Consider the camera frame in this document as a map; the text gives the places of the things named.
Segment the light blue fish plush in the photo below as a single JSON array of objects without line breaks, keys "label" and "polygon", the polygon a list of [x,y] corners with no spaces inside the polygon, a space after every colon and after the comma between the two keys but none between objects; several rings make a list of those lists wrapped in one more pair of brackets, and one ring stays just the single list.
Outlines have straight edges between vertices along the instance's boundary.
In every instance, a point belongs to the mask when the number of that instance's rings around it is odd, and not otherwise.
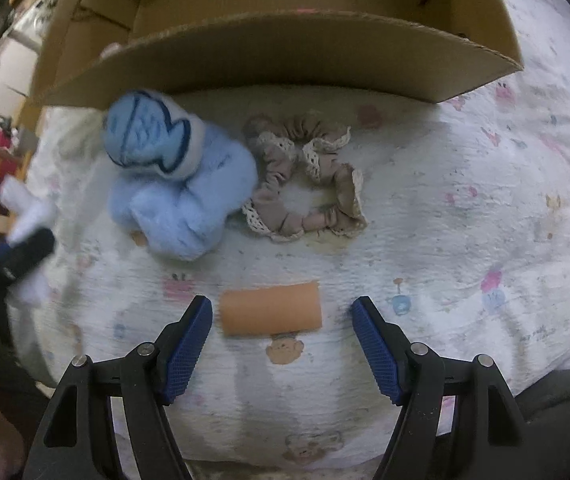
[{"label": "light blue fish plush", "polygon": [[102,139],[118,168],[110,218],[162,257],[194,261],[210,252],[258,184],[241,141],[163,93],[134,90],[117,99]]}]

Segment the orange foam cylinder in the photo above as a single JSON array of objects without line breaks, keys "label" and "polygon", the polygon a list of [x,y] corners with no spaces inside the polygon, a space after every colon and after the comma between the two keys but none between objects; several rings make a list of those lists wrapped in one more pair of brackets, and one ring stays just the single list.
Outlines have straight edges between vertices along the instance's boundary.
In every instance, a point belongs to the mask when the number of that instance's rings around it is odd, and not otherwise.
[{"label": "orange foam cylinder", "polygon": [[319,283],[227,290],[218,312],[225,336],[318,330],[322,327]]}]

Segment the white cabinet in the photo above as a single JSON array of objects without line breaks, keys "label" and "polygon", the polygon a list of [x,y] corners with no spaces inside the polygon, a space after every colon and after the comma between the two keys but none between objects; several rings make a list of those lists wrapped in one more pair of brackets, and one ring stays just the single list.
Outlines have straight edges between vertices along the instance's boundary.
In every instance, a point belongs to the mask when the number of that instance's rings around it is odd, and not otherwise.
[{"label": "white cabinet", "polygon": [[41,3],[33,4],[0,37],[0,116],[12,117],[30,93],[42,47]]}]

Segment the white patterned bed quilt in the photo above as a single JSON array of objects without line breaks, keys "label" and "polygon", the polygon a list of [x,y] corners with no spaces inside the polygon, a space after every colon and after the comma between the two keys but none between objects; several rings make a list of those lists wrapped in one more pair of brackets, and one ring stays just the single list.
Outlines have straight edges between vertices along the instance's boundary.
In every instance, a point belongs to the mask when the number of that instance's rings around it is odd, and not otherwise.
[{"label": "white patterned bed quilt", "polygon": [[232,133],[306,112],[350,126],[341,156],[362,171],[369,222],[354,237],[276,243],[237,216],[203,258],[157,259],[108,215],[102,114],[46,110],[28,184],[58,205],[58,251],[38,304],[11,307],[20,362],[52,385],[76,354],[117,358],[154,339],[196,295],[317,282],[321,330],[210,332],[168,411],[198,479],[373,474],[398,410],[351,328],[358,296],[442,356],[493,356],[514,391],[570,370],[570,4],[504,1],[524,70],[439,105],[321,88],[182,96]]}]

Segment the beige lace scrunchie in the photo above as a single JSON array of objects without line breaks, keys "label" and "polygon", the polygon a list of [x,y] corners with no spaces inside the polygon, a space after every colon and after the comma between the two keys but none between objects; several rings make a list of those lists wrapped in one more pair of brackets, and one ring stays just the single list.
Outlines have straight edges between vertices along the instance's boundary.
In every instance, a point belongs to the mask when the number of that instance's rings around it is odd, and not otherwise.
[{"label": "beige lace scrunchie", "polygon": [[[273,242],[292,242],[321,231],[352,237],[366,228],[362,172],[339,158],[351,141],[349,126],[308,112],[282,119],[256,116],[247,122],[246,132],[263,167],[262,181],[243,205],[254,233]],[[307,212],[292,210],[284,197],[291,182],[321,188],[329,202]]]}]

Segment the brown cardboard box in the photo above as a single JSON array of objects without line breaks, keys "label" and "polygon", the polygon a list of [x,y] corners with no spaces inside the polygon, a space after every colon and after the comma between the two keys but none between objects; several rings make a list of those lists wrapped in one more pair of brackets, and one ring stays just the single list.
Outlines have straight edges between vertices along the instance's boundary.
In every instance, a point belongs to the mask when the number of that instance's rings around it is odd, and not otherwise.
[{"label": "brown cardboard box", "polygon": [[524,67],[503,0],[58,0],[30,95],[291,84],[440,103]]}]

